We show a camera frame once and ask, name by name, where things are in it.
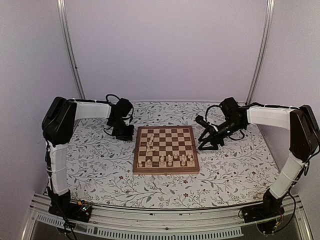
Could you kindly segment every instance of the chess piece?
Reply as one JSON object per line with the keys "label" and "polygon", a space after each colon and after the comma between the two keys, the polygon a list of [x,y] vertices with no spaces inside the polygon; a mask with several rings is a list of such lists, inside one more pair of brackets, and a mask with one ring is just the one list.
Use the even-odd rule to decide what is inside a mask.
{"label": "chess piece", "polygon": [[152,164],[151,160],[148,159],[148,161],[146,161],[146,165],[147,165],[148,167],[151,167],[151,164]]}

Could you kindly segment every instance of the floral tablecloth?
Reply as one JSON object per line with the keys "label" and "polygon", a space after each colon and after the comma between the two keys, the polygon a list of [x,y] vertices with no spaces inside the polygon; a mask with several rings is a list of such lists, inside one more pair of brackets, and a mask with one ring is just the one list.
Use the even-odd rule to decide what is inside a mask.
{"label": "floral tablecloth", "polygon": [[[219,150],[198,151],[200,173],[133,175],[137,127],[192,125],[197,139],[204,128],[195,122],[211,103],[134,102],[133,142],[104,133],[107,120],[83,119],[67,149],[67,182],[74,199],[136,208],[207,208],[260,201],[279,174],[255,125],[240,141],[225,139]],[[224,121],[220,109],[208,115]]]}

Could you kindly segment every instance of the robotic arm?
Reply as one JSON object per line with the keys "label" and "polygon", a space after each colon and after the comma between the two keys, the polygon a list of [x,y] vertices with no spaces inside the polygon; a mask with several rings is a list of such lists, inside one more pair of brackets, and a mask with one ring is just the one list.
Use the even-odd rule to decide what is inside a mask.
{"label": "robotic arm", "polygon": [[107,125],[113,127],[112,136],[119,140],[132,141],[134,126],[133,106],[127,99],[119,99],[116,104],[109,101],[66,100],[56,97],[42,122],[43,137],[46,141],[46,169],[51,198],[49,213],[68,219],[88,222],[91,215],[90,204],[79,201],[70,203],[71,196],[67,184],[66,156],[68,142],[73,135],[74,124],[80,119],[108,119]]}
{"label": "robotic arm", "polygon": [[224,138],[246,129],[249,124],[274,126],[290,131],[288,159],[276,181],[263,195],[263,203],[242,208],[246,223],[283,214],[283,198],[302,173],[308,171],[309,160],[320,151],[315,153],[315,150],[320,148],[320,131],[311,107],[303,105],[290,108],[259,103],[239,106],[232,97],[215,107],[220,107],[226,121],[214,125],[200,115],[196,117],[195,121],[205,128],[198,139],[201,142],[199,150],[217,150],[218,145],[224,146]]}

